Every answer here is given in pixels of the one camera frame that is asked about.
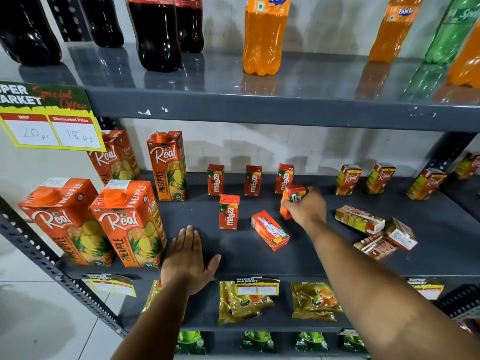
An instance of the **juice carton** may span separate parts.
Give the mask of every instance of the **juice carton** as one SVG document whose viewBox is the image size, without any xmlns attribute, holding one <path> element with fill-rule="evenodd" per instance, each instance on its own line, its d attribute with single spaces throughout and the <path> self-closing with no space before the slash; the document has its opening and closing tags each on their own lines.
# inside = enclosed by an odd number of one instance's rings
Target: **juice carton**
<svg viewBox="0 0 480 360">
<path fill-rule="evenodd" d="M 291 164 L 279 164 L 275 180 L 275 193 L 283 194 L 285 186 L 293 181 L 295 167 Z"/>
<path fill-rule="evenodd" d="M 413 231 L 406 224 L 393 217 L 385 229 L 386 238 L 403 250 L 411 250 L 417 245 Z"/>
<path fill-rule="evenodd" d="M 208 164 L 208 195 L 219 196 L 223 194 L 223 174 L 225 171 L 224 165 Z"/>
<path fill-rule="evenodd" d="M 397 168 L 390 163 L 376 163 L 367 180 L 367 193 L 382 193 L 396 170 Z"/>
<path fill-rule="evenodd" d="M 106 152 L 87 151 L 104 186 L 110 180 L 139 180 L 140 168 L 123 130 L 104 130 L 102 138 Z"/>
<path fill-rule="evenodd" d="M 239 220 L 240 196 L 233 194 L 220 195 L 220 229 L 236 230 Z"/>
<path fill-rule="evenodd" d="M 454 178 L 467 180 L 480 167 L 480 153 L 468 152 L 452 172 Z"/>
<path fill-rule="evenodd" d="M 260 195 L 260 185 L 262 183 L 262 167 L 259 165 L 247 165 L 245 171 L 245 184 L 243 185 L 244 196 Z"/>
<path fill-rule="evenodd" d="M 343 164 L 340 169 L 340 174 L 336 179 L 337 196 L 350 196 L 355 188 L 355 185 L 360 179 L 362 168 L 354 164 Z"/>
<path fill-rule="evenodd" d="M 290 239 L 290 235 L 265 210 L 254 214 L 250 223 L 274 252 L 285 246 Z"/>
<path fill-rule="evenodd" d="M 375 260 L 385 258 L 392 254 L 397 247 L 386 240 L 385 232 L 380 231 L 373 236 L 368 236 L 353 244 L 357 249 L 371 256 Z"/>
<path fill-rule="evenodd" d="M 440 169 L 423 169 L 415 182 L 413 182 L 413 185 L 406 191 L 406 195 L 411 200 L 426 200 L 440 187 L 440 184 L 445 181 L 447 176 L 448 174 Z"/>
<path fill-rule="evenodd" d="M 302 183 L 290 183 L 286 185 L 282 199 L 290 202 L 300 202 L 302 197 L 306 194 L 307 188 L 305 188 Z M 285 220 L 293 218 L 291 213 L 282 205 L 280 205 L 280 214 Z"/>
<path fill-rule="evenodd" d="M 160 201 L 184 201 L 187 168 L 181 131 L 155 131 L 147 139 L 156 191 Z"/>
<path fill-rule="evenodd" d="M 150 181 L 112 179 L 90 210 L 126 268 L 159 267 L 167 238 Z"/>
<path fill-rule="evenodd" d="M 97 196 L 89 179 L 51 177 L 18 206 L 76 264 L 110 266 L 115 252 L 88 209 Z"/>
<path fill-rule="evenodd" d="M 385 227 L 383 218 L 348 205 L 337 208 L 335 220 L 369 235 L 375 235 Z"/>
</svg>

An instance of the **real juice carton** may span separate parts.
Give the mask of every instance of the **real juice carton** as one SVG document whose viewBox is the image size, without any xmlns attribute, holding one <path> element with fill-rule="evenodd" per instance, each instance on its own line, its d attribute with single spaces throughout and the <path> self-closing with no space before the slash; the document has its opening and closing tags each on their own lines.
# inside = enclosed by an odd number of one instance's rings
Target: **real juice carton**
<svg viewBox="0 0 480 360">
<path fill-rule="evenodd" d="M 147 139 L 153 177 L 160 201 L 184 201 L 187 168 L 181 131 L 155 131 Z"/>
<path fill-rule="evenodd" d="M 254 214 L 250 224 L 274 252 L 290 240 L 290 235 L 265 210 Z"/>
<path fill-rule="evenodd" d="M 382 193 L 396 170 L 397 168 L 390 163 L 376 163 L 367 180 L 367 193 Z"/>
<path fill-rule="evenodd" d="M 239 220 L 240 196 L 233 194 L 220 195 L 220 229 L 236 230 Z"/>
<path fill-rule="evenodd" d="M 208 164 L 208 195 L 219 196 L 223 194 L 223 174 L 225 171 L 224 165 Z"/>
<path fill-rule="evenodd" d="M 350 196 L 362 174 L 362 168 L 354 164 L 343 164 L 336 179 L 337 196 Z"/>
<path fill-rule="evenodd" d="M 283 194 L 285 186 L 293 181 L 294 174 L 295 167 L 293 165 L 280 163 L 276 173 L 275 193 Z"/>
<path fill-rule="evenodd" d="M 282 199 L 290 202 L 300 202 L 302 197 L 306 194 L 307 188 L 305 188 L 302 183 L 290 183 L 286 185 Z M 290 211 L 283 207 L 283 205 L 280 205 L 280 214 L 285 220 L 290 220 L 292 218 Z"/>
<path fill-rule="evenodd" d="M 440 187 L 440 184 L 445 181 L 447 176 L 448 174 L 440 169 L 423 169 L 415 182 L 413 182 L 413 185 L 406 191 L 406 195 L 411 200 L 426 200 Z"/>
<path fill-rule="evenodd" d="M 259 165 L 247 165 L 245 171 L 245 184 L 243 185 L 244 196 L 258 197 L 262 183 L 262 167 Z"/>
<path fill-rule="evenodd" d="M 140 168 L 123 130 L 104 130 L 102 139 L 106 152 L 87 151 L 104 186 L 110 180 L 139 180 Z"/>
<path fill-rule="evenodd" d="M 480 167 L 480 153 L 468 152 L 452 172 L 458 180 L 467 180 L 473 176 Z"/>
<path fill-rule="evenodd" d="M 51 177 L 18 206 L 76 264 L 110 266 L 115 252 L 88 209 L 97 196 L 89 179 Z"/>
<path fill-rule="evenodd" d="M 167 238 L 150 181 L 113 179 L 90 210 L 125 267 L 159 267 Z"/>
</svg>

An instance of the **orange soda bottle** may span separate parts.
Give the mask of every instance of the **orange soda bottle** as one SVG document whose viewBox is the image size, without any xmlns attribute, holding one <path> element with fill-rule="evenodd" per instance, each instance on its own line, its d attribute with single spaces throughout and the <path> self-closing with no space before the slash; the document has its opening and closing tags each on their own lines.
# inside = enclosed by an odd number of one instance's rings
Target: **orange soda bottle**
<svg viewBox="0 0 480 360">
<path fill-rule="evenodd" d="M 265 76 L 279 71 L 291 1 L 247 0 L 243 46 L 245 72 Z"/>
<path fill-rule="evenodd" d="M 391 63 L 399 55 L 422 1 L 390 0 L 377 39 L 370 50 L 370 62 Z"/>
<path fill-rule="evenodd" d="M 473 28 L 462 52 L 452 63 L 447 81 L 455 86 L 480 88 L 480 20 Z"/>
</svg>

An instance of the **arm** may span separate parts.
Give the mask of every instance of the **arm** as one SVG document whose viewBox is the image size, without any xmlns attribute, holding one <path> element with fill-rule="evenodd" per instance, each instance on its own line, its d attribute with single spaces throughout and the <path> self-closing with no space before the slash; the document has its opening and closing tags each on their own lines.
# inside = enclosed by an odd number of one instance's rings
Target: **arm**
<svg viewBox="0 0 480 360">
<path fill-rule="evenodd" d="M 160 293 L 111 360 L 173 359 L 188 297 L 207 285 L 219 263 L 216 255 L 205 268 L 198 231 L 180 230 L 162 265 Z"/>
<path fill-rule="evenodd" d="M 327 226 L 317 187 L 309 187 L 300 202 L 282 205 L 312 240 L 338 301 L 374 359 L 480 359 L 471 335 Z"/>
</svg>

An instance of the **coca-cola bottle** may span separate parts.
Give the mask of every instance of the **coca-cola bottle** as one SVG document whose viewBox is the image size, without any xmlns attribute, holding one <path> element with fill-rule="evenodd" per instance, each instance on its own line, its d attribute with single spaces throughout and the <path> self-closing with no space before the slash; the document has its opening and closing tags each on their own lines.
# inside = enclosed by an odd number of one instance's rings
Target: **coca-cola bottle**
<svg viewBox="0 0 480 360">
<path fill-rule="evenodd" d="M 202 0 L 175 0 L 182 52 L 200 53 L 204 48 Z"/>
<path fill-rule="evenodd" d="M 99 47 L 123 46 L 123 34 L 113 0 L 80 0 L 93 41 Z"/>
<path fill-rule="evenodd" d="M 175 0 L 126 0 L 141 65 L 171 72 L 182 65 Z"/>
<path fill-rule="evenodd" d="M 26 66 L 58 64 L 62 59 L 40 0 L 1 0 L 0 44 Z"/>
</svg>

